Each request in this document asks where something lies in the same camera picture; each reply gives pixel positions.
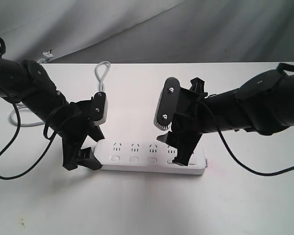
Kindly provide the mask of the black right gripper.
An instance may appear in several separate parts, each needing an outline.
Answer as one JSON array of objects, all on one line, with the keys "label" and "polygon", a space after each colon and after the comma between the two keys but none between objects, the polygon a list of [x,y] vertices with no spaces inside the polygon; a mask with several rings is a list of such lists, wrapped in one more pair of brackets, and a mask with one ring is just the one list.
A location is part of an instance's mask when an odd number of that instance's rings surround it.
[{"label": "black right gripper", "polygon": [[171,144],[177,149],[177,156],[173,159],[173,163],[176,165],[188,166],[201,138],[201,134],[198,133],[196,102],[203,100],[206,96],[204,81],[198,77],[191,80],[189,89],[181,87],[171,123],[171,132],[156,138],[157,141]]}]

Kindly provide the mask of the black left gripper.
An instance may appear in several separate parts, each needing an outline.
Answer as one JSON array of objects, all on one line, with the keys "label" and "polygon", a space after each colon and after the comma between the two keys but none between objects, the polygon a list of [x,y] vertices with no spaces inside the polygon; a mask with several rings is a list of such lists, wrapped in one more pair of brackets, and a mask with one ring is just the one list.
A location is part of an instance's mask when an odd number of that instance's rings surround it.
[{"label": "black left gripper", "polygon": [[90,147],[81,149],[89,136],[95,142],[105,139],[99,126],[93,122],[93,100],[71,102],[60,108],[58,135],[62,138],[63,167],[74,170],[83,166],[91,170],[102,168]]}]

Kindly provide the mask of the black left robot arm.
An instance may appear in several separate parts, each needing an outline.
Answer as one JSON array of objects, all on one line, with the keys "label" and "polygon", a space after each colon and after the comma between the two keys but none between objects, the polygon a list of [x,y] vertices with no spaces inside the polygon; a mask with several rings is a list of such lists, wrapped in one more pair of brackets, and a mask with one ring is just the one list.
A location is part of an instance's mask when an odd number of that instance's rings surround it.
[{"label": "black left robot arm", "polygon": [[89,100],[68,102],[57,90],[46,70],[35,61],[0,58],[0,97],[8,102],[23,103],[45,123],[43,134],[51,128],[62,139],[63,167],[79,165],[97,170],[102,167],[91,148],[82,148],[86,137],[104,139],[100,125],[107,116],[105,92],[95,93]]}]

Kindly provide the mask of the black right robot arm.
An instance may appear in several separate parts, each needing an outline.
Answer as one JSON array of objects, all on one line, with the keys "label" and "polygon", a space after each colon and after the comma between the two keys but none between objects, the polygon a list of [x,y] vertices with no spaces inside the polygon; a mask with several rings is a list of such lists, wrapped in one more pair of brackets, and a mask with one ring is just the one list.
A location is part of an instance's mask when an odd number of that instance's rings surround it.
[{"label": "black right robot arm", "polygon": [[280,64],[239,88],[209,95],[204,81],[183,88],[167,78],[157,104],[155,126],[164,132],[157,140],[176,148],[173,163],[187,166],[200,138],[218,131],[256,132],[270,136],[294,126],[294,66]]}]

